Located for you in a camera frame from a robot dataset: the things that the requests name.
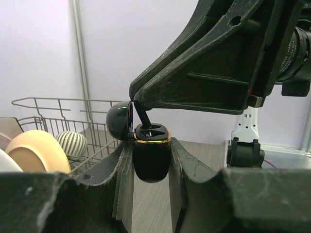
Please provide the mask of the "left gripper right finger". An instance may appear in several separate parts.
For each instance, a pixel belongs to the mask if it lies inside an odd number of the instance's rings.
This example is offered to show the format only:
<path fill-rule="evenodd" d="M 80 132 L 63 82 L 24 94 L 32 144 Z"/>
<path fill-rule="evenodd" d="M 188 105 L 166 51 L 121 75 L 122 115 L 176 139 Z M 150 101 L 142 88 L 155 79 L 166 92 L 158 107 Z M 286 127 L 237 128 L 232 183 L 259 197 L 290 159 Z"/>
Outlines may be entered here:
<path fill-rule="evenodd" d="M 309 170 L 233 167 L 215 171 L 175 138 L 171 149 L 173 232 L 310 232 Z"/>

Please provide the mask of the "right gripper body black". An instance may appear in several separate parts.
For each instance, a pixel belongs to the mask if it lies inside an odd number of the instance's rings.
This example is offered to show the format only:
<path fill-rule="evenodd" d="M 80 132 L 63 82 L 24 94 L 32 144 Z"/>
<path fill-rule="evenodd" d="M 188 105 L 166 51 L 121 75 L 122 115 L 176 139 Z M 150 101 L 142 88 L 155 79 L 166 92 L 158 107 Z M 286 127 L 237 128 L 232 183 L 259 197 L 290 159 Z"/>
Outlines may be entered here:
<path fill-rule="evenodd" d="M 274 1 L 263 43 L 264 56 L 247 99 L 248 106 L 262 107 L 271 94 L 300 13 L 300 0 Z"/>

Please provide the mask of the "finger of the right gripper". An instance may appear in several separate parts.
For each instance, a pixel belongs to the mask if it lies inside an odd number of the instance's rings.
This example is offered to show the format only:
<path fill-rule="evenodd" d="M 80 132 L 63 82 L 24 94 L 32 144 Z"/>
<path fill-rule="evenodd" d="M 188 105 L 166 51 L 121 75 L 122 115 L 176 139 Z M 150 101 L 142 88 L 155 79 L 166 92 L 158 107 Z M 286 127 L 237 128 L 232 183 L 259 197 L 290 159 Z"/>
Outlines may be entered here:
<path fill-rule="evenodd" d="M 182 33 L 129 88 L 138 101 L 244 101 L 263 57 L 266 0 L 200 0 Z"/>
<path fill-rule="evenodd" d="M 135 79 L 143 109 L 186 109 L 237 115 L 245 108 L 255 73 L 260 24 L 205 19 L 186 27 Z"/>

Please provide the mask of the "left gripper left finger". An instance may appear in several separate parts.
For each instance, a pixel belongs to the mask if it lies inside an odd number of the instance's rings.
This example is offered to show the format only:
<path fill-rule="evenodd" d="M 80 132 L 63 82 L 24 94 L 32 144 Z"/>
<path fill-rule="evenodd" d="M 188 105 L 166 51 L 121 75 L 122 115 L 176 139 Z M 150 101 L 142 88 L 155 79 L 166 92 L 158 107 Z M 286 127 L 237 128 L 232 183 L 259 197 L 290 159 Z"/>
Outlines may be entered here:
<path fill-rule="evenodd" d="M 3 233 L 129 233 L 133 146 L 122 142 L 76 178 L 52 172 L 0 175 Z"/>

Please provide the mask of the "black square earbud case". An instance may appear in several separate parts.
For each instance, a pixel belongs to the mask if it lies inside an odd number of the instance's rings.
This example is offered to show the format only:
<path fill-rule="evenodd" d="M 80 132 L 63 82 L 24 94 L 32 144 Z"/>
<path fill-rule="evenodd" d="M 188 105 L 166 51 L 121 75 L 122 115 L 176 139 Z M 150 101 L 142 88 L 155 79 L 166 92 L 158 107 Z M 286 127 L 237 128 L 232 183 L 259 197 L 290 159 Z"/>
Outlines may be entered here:
<path fill-rule="evenodd" d="M 143 129 L 134 101 L 114 104 L 106 114 L 106 125 L 110 135 L 120 141 L 132 141 L 133 164 L 136 175 L 146 183 L 163 180 L 171 161 L 171 134 L 157 123 Z"/>

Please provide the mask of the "black stem earbud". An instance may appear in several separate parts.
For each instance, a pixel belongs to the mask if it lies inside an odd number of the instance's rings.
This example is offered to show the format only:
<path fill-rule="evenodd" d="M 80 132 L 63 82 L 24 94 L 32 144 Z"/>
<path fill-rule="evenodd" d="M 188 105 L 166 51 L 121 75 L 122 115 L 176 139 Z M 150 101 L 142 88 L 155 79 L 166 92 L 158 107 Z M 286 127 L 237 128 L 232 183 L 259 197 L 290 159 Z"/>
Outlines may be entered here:
<path fill-rule="evenodd" d="M 142 128 L 143 129 L 148 129 L 148 128 L 151 128 L 151 122 L 147 116 L 147 113 L 146 111 L 143 109 L 143 107 L 141 106 L 141 104 L 135 100 L 134 101 L 134 106 L 135 106 L 135 109 L 136 109 L 136 112 L 141 120 L 141 123 L 142 123 Z"/>

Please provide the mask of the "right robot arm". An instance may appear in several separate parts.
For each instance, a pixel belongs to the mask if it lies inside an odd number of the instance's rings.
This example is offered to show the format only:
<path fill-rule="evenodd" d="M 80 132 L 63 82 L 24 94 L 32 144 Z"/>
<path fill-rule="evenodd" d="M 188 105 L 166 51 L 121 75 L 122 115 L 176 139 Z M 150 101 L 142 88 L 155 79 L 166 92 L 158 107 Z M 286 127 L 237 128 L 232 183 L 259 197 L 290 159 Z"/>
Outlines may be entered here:
<path fill-rule="evenodd" d="M 255 112 L 275 85 L 311 86 L 308 0 L 200 0 L 182 33 L 129 87 L 146 119 L 153 108 L 237 115 L 227 164 L 260 167 Z"/>

